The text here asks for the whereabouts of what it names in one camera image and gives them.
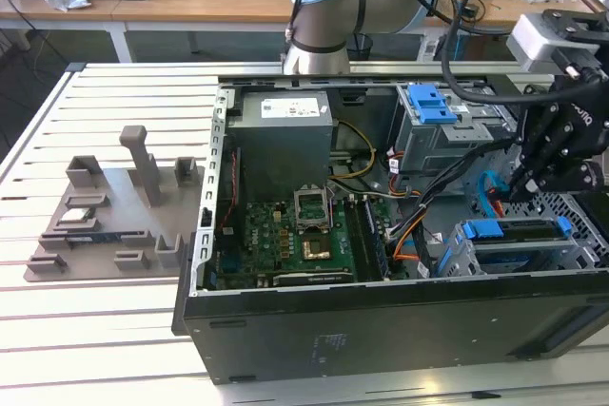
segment sticker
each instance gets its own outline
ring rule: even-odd
[[[423,265],[421,262],[417,265],[417,271],[423,278],[429,278],[429,268]]]
[[[431,240],[429,240],[427,244],[443,244],[442,232],[432,233]]]
[[[93,242],[92,237],[70,237],[69,242]]]
[[[264,99],[261,110],[263,118],[315,118],[320,116],[317,99]]]
[[[397,159],[389,159],[389,172],[397,175],[400,173],[400,161]]]
[[[450,105],[448,106],[453,113],[469,113],[469,109],[465,105]]]

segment blue tab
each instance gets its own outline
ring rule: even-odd
[[[446,98],[433,85],[408,86],[410,103],[419,111],[421,124],[455,124],[457,116],[446,106]]]
[[[465,237],[468,240],[473,240],[477,237],[476,229],[474,228],[474,225],[472,225],[471,222],[466,222],[463,224],[463,232],[465,232]]]
[[[496,219],[480,219],[478,221],[467,221],[463,225],[463,231],[468,240],[476,238],[498,238],[503,236],[503,230]]]
[[[573,235],[573,225],[569,222],[567,218],[564,216],[558,216],[556,219],[556,223],[559,225],[560,230],[562,230],[562,234],[565,237],[570,237]]]
[[[436,270],[436,276],[440,274],[442,269],[446,266],[448,259],[450,259],[450,256],[452,256],[452,255],[453,255],[453,250],[449,247],[448,249],[446,249],[446,252],[444,253],[444,257],[442,257],[442,260],[440,261],[440,264],[438,265],[438,269]]]

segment crumpled paper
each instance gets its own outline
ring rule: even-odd
[[[90,7],[91,3],[88,0],[45,0],[51,7],[62,12],[67,12],[72,9],[84,9]]]

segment white table leg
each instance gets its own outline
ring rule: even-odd
[[[135,62],[135,58],[127,41],[127,28],[125,23],[106,23],[106,31],[110,34],[118,62],[128,64]]]
[[[197,42],[197,32],[187,32],[188,45],[190,46],[190,52],[197,54],[199,52],[199,43]]]
[[[29,51],[31,45],[29,44],[28,37],[26,36],[25,30],[20,29],[6,29],[3,30],[7,38],[11,43],[16,45],[21,51]]]

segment motherboard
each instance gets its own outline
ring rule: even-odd
[[[219,289],[381,280],[389,274],[381,234],[390,225],[383,200],[247,203],[240,245],[223,249]],[[306,221],[328,224],[306,226]]]

